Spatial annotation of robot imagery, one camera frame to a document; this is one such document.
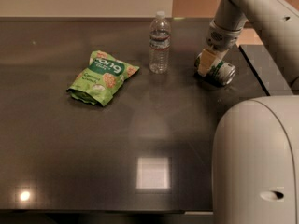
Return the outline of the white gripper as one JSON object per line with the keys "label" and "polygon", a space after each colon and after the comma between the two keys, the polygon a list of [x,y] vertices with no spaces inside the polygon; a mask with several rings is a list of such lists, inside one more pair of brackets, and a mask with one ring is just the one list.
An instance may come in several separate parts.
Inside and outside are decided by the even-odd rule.
{"label": "white gripper", "polygon": [[222,61],[230,49],[239,38],[241,29],[226,30],[218,26],[214,21],[209,24],[206,42],[209,47],[217,50],[216,55],[210,49],[203,49],[199,55],[199,65],[197,68],[198,74],[205,77],[212,64],[216,60],[216,56]]}

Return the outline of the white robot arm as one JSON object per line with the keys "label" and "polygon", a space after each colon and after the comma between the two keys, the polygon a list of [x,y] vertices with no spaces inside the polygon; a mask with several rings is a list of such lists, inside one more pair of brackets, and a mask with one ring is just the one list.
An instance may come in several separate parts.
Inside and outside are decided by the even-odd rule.
{"label": "white robot arm", "polygon": [[249,56],[266,95],[230,108],[214,136],[214,224],[299,224],[299,12],[285,0],[221,0],[198,72],[250,22],[268,54]]}

